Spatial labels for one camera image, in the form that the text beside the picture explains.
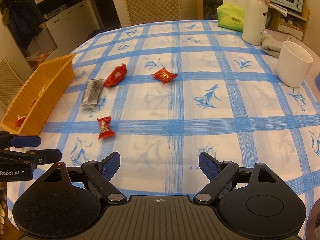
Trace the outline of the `small red foil candy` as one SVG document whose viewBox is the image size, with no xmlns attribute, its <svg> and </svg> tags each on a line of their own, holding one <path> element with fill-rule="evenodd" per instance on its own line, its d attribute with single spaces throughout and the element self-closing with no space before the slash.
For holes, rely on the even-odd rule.
<svg viewBox="0 0 320 240">
<path fill-rule="evenodd" d="M 158 81 L 161 81 L 163 84 L 165 84 L 165 83 L 169 83 L 170 81 L 178 77 L 178 74 L 177 73 L 173 74 L 167 71 L 165 68 L 162 68 L 159 71 L 157 71 L 155 74 L 153 74 L 152 77 Z"/>
</svg>

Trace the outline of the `wooden shelf unit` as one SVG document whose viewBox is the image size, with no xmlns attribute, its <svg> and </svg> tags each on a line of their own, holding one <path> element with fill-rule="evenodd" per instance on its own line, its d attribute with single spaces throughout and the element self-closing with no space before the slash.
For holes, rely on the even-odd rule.
<svg viewBox="0 0 320 240">
<path fill-rule="evenodd" d="M 217 20 L 217 8 L 223 0 L 197 0 L 197 14 L 202 19 Z M 282 31 L 304 40 L 310 17 L 310 9 L 303 5 L 302 12 L 287 9 L 277 3 L 268 6 L 266 28 Z"/>
</svg>

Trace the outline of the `orange plastic ribbed tray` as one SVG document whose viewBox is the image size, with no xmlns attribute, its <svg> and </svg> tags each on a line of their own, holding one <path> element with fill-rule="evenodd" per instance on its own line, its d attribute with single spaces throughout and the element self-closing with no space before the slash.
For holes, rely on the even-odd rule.
<svg viewBox="0 0 320 240">
<path fill-rule="evenodd" d="M 15 96 L 1 128 L 18 135 L 39 135 L 65 90 L 74 80 L 75 53 L 44 62 L 29 77 Z M 19 114 L 27 113 L 21 127 L 15 127 Z"/>
</svg>

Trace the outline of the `green tissue pack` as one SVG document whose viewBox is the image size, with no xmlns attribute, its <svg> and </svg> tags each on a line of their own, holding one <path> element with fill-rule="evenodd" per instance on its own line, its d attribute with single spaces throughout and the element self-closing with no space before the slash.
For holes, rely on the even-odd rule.
<svg viewBox="0 0 320 240">
<path fill-rule="evenodd" d="M 243 32 L 245 10 L 231 4 L 223 4 L 217 8 L 217 26 Z"/>
</svg>

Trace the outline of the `beige quilted chair far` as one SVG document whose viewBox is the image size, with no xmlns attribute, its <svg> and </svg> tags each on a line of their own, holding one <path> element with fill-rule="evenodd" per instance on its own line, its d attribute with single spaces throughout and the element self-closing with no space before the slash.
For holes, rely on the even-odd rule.
<svg viewBox="0 0 320 240">
<path fill-rule="evenodd" d="M 181 0 L 124 0 L 130 25 L 182 19 Z"/>
</svg>

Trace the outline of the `plastic bag with red items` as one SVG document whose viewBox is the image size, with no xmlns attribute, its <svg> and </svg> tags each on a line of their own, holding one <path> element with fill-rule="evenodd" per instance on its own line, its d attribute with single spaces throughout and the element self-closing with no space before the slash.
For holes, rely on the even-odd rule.
<svg viewBox="0 0 320 240">
<path fill-rule="evenodd" d="M 30 56 L 26 57 L 25 60 L 30 64 L 32 69 L 36 69 L 41 63 L 43 63 L 49 55 L 53 51 L 45 51 L 45 50 L 39 50 Z"/>
</svg>

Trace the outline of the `white cylindrical cup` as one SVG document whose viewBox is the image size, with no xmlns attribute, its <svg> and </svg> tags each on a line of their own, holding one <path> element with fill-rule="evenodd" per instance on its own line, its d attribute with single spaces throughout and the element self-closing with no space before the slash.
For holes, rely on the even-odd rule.
<svg viewBox="0 0 320 240">
<path fill-rule="evenodd" d="M 304 48 L 294 42 L 284 41 L 276 74 L 287 86 L 298 88 L 304 82 L 312 64 L 313 58 Z"/>
</svg>

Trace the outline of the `dark wooden door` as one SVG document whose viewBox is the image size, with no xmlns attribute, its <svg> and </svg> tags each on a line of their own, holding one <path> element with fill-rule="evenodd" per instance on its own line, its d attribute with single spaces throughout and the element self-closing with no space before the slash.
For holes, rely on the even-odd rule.
<svg viewBox="0 0 320 240">
<path fill-rule="evenodd" d="M 101 29 L 114 30 L 121 27 L 113 0 L 91 0 L 91 2 Z"/>
</svg>

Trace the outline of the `beige quilted chair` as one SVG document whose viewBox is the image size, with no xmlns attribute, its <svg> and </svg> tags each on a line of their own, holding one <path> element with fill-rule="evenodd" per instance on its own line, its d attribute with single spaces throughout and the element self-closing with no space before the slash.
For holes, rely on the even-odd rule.
<svg viewBox="0 0 320 240">
<path fill-rule="evenodd" d="M 8 109 L 24 83 L 6 57 L 1 60 L 0 68 L 0 102 L 5 109 Z"/>
<path fill-rule="evenodd" d="M 182 19 L 181 0 L 124 0 L 130 25 Z"/>
</svg>

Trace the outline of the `red twisted wrapper candy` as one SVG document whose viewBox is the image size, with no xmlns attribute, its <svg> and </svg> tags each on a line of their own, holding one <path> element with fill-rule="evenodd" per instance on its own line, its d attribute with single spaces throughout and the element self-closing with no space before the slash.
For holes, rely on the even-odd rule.
<svg viewBox="0 0 320 240">
<path fill-rule="evenodd" d="M 99 125 L 99 137 L 98 139 L 109 138 L 115 135 L 110 127 L 112 118 L 110 116 L 97 119 Z"/>
</svg>

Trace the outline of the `beige quilted chair left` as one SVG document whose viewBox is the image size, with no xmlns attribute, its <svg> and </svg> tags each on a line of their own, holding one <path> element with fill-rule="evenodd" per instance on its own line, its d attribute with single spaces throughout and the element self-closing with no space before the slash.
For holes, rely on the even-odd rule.
<svg viewBox="0 0 320 240">
<path fill-rule="evenodd" d="M 0 102 L 5 109 L 8 109 L 24 83 L 6 57 L 1 60 L 0 68 Z"/>
</svg>

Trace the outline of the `grey black printed snack packet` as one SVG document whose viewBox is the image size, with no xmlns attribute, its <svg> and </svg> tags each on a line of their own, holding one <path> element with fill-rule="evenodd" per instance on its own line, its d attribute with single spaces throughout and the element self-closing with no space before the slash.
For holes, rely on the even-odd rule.
<svg viewBox="0 0 320 240">
<path fill-rule="evenodd" d="M 81 99 L 83 109 L 92 109 L 97 105 L 104 83 L 105 79 L 103 78 L 91 79 L 86 82 Z"/>
</svg>

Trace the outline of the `white and black cabinet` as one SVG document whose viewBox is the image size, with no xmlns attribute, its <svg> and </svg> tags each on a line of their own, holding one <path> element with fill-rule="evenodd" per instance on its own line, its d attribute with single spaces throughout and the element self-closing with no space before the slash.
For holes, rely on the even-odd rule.
<svg viewBox="0 0 320 240">
<path fill-rule="evenodd" d="M 67 55 L 96 29 L 88 0 L 1 0 L 1 18 L 25 58 Z"/>
</svg>

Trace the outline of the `white thermos bottle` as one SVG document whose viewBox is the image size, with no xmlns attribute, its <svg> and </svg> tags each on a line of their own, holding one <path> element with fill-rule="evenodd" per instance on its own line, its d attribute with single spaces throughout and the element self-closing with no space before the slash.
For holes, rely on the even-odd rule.
<svg viewBox="0 0 320 240">
<path fill-rule="evenodd" d="M 259 46 L 263 40 L 270 0 L 246 0 L 245 21 L 242 38 L 245 42 Z"/>
</svg>

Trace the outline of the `red pillow snack packet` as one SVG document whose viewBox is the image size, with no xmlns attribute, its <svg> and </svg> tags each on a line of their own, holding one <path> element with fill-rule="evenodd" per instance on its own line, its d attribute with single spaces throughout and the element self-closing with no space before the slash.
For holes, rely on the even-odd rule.
<svg viewBox="0 0 320 240">
<path fill-rule="evenodd" d="M 107 77 L 104 82 L 104 87 L 110 88 L 119 84 L 127 74 L 126 64 L 121 64 L 114 68 L 112 73 Z"/>
</svg>

